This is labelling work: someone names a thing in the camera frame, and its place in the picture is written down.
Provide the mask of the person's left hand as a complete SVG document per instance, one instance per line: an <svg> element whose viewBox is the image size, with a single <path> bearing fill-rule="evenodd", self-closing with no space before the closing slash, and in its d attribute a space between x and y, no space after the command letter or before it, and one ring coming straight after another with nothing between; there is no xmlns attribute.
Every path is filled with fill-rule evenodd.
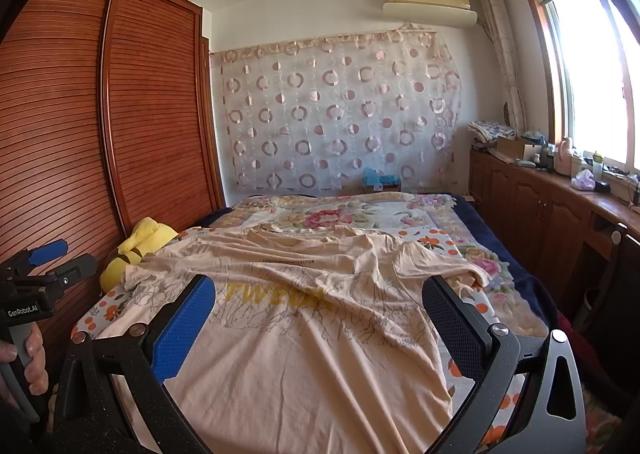
<svg viewBox="0 0 640 454"><path fill-rule="evenodd" d="M29 391L33 396L45 394L49 388L49 375L46 371L46 350L43 347L43 338L39 326L30 324L30 334L25 339L24 348L30 356L26 364L24 376L29 385ZM11 363L17 358L18 349L14 344L0 341L0 356L2 363Z"/></svg>

